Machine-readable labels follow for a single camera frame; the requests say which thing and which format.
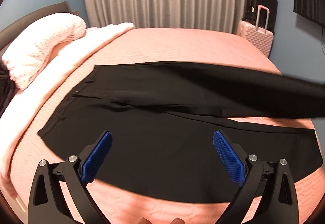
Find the metal screw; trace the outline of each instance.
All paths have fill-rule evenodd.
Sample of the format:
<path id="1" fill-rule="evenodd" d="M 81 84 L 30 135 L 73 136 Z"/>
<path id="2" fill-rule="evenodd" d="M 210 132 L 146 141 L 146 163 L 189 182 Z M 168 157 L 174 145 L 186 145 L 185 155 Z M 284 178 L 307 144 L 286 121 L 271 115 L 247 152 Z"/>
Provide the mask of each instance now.
<path id="1" fill-rule="evenodd" d="M 248 156 L 248 158 L 253 162 L 257 160 L 257 156 L 255 154 L 251 154 L 250 156 Z"/>
<path id="2" fill-rule="evenodd" d="M 280 159 L 280 164 L 282 164 L 283 166 L 285 166 L 287 164 L 287 161 L 285 159 Z"/>
<path id="3" fill-rule="evenodd" d="M 69 162 L 75 162 L 78 159 L 78 157 L 76 155 L 71 155 L 69 157 Z"/>
<path id="4" fill-rule="evenodd" d="M 45 160 L 40 161 L 40 166 L 44 166 L 44 165 L 46 165 L 46 161 Z"/>

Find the blue gripper pad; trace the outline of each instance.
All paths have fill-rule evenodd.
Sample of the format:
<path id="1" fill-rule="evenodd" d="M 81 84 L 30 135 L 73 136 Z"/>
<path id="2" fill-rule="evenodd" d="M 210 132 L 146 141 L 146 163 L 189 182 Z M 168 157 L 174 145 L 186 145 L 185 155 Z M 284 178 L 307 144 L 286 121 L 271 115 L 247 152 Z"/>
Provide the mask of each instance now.
<path id="1" fill-rule="evenodd" d="M 91 183 L 95 180 L 95 177 L 103 164 L 107 153 L 112 147 L 112 143 L 112 134 L 110 132 L 106 132 L 81 168 L 81 182 L 83 185 Z"/>
<path id="2" fill-rule="evenodd" d="M 246 178 L 244 165 L 220 131 L 213 134 L 213 145 L 233 182 L 241 187 Z"/>

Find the black suitcase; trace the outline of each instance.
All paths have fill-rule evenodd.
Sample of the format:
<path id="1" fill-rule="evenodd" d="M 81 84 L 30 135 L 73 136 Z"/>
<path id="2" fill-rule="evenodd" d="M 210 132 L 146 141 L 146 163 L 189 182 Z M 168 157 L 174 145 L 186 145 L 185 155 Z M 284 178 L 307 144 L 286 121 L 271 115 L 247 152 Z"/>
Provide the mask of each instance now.
<path id="1" fill-rule="evenodd" d="M 274 34 L 275 19 L 277 17 L 277 0 L 247 0 L 243 21 L 256 24 L 257 7 L 263 5 L 270 10 L 269 24 L 267 30 Z M 259 27 L 265 27 L 267 13 L 261 10 Z"/>

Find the black fabric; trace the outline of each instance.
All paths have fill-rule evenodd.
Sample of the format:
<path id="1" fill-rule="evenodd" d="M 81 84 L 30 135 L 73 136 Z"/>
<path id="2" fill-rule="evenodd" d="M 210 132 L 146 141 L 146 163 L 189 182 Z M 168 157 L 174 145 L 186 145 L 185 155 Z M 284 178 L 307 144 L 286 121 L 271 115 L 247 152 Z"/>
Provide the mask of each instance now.
<path id="1" fill-rule="evenodd" d="M 10 79 L 9 70 L 0 59 L 0 118 L 14 97 L 15 82 Z"/>
<path id="2" fill-rule="evenodd" d="M 97 175 L 100 180 L 170 201 L 229 202 L 238 185 L 213 147 L 218 129 L 248 154 L 269 162 L 285 158 L 295 182 L 323 160 L 312 129 L 225 117 L 324 117 L 324 100 L 321 84 L 235 67 L 97 65 L 59 104 L 39 135 L 66 159 L 109 130 L 113 147 Z"/>

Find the quilted bedspread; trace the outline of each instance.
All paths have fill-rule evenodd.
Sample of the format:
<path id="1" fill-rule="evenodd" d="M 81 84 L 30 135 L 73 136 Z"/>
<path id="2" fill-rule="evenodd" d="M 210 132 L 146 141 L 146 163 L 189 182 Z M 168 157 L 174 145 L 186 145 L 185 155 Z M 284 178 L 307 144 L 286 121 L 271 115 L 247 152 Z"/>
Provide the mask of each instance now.
<path id="1" fill-rule="evenodd" d="M 37 135 L 65 95 L 93 69 L 95 64 L 112 65 L 156 61 L 204 62 L 250 68 L 281 74 L 257 48 L 236 35 L 207 30 L 135 29 L 118 37 L 88 58 L 60 85 L 40 108 L 21 137 L 11 159 L 11 182 L 25 205 L 41 159 L 50 163 L 61 159 L 45 146 Z M 239 122 L 255 122 L 275 126 L 314 128 L 308 120 L 271 119 L 263 117 L 236 118 Z M 300 223 L 315 209 L 325 193 L 325 171 L 321 167 L 295 184 Z M 74 218 L 83 222 L 67 191 L 63 192 Z M 168 224 L 176 217 L 187 224 L 213 224 L 228 203 L 191 204 L 154 199 L 134 194 L 95 180 L 87 189 L 106 217 L 116 224 L 137 223 L 142 217 L 154 224 Z M 255 198 L 244 222 L 251 219 L 260 197 Z"/>

